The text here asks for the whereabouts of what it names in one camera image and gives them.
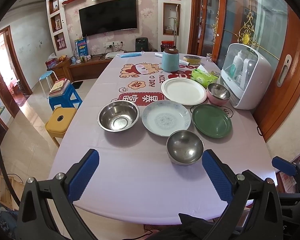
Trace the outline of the blue plastic stool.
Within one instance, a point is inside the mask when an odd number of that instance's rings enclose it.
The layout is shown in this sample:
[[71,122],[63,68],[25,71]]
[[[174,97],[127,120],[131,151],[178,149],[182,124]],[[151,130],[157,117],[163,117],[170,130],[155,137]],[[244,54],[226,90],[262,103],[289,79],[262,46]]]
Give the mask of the blue plastic stool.
[[79,108],[83,100],[70,83],[61,95],[49,97],[49,105],[52,111],[57,107]]

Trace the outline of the light blue round stool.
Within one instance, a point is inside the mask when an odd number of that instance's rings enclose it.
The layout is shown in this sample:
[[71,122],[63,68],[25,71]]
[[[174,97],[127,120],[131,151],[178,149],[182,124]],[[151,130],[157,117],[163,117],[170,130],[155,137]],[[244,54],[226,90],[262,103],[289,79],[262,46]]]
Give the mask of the light blue round stool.
[[52,80],[51,75],[53,75],[55,77],[56,80],[58,80],[57,75],[55,74],[55,72],[53,70],[48,70],[47,72],[45,72],[43,75],[40,76],[39,78],[39,84],[41,86],[41,88],[43,89],[43,85],[42,85],[42,81],[46,80],[48,87],[51,89],[52,88],[52,83],[50,80]]

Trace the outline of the black wall television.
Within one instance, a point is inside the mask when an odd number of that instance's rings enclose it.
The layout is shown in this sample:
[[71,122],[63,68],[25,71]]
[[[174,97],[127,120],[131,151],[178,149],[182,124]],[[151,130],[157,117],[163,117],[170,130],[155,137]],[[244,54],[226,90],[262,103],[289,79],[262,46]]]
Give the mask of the black wall television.
[[82,36],[136,29],[137,0],[113,0],[79,10]]

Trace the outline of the yellow round tin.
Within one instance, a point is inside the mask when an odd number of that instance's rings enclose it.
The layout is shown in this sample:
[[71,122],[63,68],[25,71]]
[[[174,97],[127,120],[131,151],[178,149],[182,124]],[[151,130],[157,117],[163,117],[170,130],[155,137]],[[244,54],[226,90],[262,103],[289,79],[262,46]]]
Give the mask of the yellow round tin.
[[183,57],[183,60],[188,62],[191,65],[200,65],[201,64],[201,58],[194,55],[185,55]]

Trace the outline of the wooden tv cabinet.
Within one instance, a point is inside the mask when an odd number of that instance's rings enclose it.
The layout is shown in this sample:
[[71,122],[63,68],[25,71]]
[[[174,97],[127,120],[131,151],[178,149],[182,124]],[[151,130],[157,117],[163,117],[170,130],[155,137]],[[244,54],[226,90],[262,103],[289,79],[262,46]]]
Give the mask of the wooden tv cabinet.
[[64,61],[51,68],[58,79],[67,78],[70,81],[82,81],[97,79],[112,59],[102,59],[100,55],[93,56],[88,61],[72,64],[71,58],[67,57]]

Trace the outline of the green plate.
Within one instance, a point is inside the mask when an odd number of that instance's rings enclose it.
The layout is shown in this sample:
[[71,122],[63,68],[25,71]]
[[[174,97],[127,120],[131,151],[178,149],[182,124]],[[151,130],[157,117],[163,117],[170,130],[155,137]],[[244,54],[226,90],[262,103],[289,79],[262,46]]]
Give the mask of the green plate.
[[192,111],[192,121],[203,135],[221,139],[232,131],[232,122],[228,115],[219,107],[203,104]]

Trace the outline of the wooden sliding door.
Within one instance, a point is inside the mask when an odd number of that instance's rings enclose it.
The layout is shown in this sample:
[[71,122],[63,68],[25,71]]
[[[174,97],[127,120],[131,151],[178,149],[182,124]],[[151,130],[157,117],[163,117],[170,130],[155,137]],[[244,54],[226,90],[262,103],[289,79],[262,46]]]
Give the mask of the wooden sliding door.
[[253,113],[257,130],[267,141],[300,97],[300,19],[288,7],[288,22],[279,63],[269,87]]

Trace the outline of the blue snack box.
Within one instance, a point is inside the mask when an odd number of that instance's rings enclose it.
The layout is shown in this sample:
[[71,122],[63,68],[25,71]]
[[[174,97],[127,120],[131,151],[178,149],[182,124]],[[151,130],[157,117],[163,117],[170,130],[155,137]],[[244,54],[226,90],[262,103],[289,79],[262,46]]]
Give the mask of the blue snack box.
[[87,47],[87,38],[86,37],[77,39],[75,41],[75,45],[76,45],[76,51],[77,51],[78,57],[88,55],[88,47]]

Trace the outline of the white paper plate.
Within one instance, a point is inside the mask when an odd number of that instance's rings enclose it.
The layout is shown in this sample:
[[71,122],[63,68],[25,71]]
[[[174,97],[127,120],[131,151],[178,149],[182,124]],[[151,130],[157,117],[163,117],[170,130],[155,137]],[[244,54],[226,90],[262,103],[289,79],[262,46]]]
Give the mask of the white paper plate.
[[171,101],[186,106],[203,103],[207,99],[206,89],[191,79],[175,77],[161,84],[161,91]]

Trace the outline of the round steel bowl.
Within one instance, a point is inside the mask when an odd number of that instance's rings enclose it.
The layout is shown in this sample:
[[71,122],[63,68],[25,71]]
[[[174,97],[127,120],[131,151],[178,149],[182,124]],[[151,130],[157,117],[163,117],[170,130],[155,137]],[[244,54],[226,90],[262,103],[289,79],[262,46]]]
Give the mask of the round steel bowl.
[[166,150],[172,163],[189,166],[202,157],[204,143],[195,133],[179,130],[168,137]]

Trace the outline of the yellow plastic stool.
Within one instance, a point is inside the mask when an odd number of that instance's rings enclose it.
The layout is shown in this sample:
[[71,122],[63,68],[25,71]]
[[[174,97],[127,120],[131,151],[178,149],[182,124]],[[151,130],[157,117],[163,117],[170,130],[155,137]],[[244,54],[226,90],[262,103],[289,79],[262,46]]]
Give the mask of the yellow plastic stool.
[[45,129],[57,147],[60,146],[59,139],[63,139],[77,109],[74,107],[57,107],[53,110],[51,117],[45,124]]

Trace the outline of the pink bowl with steel liner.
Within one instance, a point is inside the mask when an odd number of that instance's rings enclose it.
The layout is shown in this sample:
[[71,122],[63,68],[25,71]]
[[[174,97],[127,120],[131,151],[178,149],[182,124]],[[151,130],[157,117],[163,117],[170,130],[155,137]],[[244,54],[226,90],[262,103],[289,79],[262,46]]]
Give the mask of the pink bowl with steel liner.
[[225,105],[230,99],[230,92],[218,83],[211,83],[207,86],[207,97],[216,106]]

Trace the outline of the green tissue pack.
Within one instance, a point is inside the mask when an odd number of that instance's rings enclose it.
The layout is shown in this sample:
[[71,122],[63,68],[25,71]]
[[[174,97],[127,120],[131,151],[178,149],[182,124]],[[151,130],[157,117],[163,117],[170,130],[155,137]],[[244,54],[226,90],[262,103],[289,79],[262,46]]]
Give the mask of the green tissue pack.
[[191,73],[191,80],[196,81],[204,88],[207,88],[211,83],[216,83],[217,79],[218,77],[210,73],[206,73],[200,69],[194,69]]

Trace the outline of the blue patterned ceramic plate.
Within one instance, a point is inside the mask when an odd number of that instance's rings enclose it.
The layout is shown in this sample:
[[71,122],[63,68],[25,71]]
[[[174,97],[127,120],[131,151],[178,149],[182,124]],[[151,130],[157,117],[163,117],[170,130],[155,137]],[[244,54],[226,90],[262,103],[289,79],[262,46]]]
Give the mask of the blue patterned ceramic plate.
[[150,103],[143,110],[141,118],[145,128],[160,137],[169,137],[176,131],[187,130],[191,124],[188,109],[170,100]]

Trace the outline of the large flat-bottom steel bowl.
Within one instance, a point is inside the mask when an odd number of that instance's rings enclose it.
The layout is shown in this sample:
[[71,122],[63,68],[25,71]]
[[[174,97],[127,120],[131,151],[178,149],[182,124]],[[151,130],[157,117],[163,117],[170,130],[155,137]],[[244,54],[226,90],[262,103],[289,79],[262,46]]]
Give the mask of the large flat-bottom steel bowl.
[[99,126],[107,132],[123,132],[138,121],[138,106],[127,100],[117,100],[104,106],[98,114]]

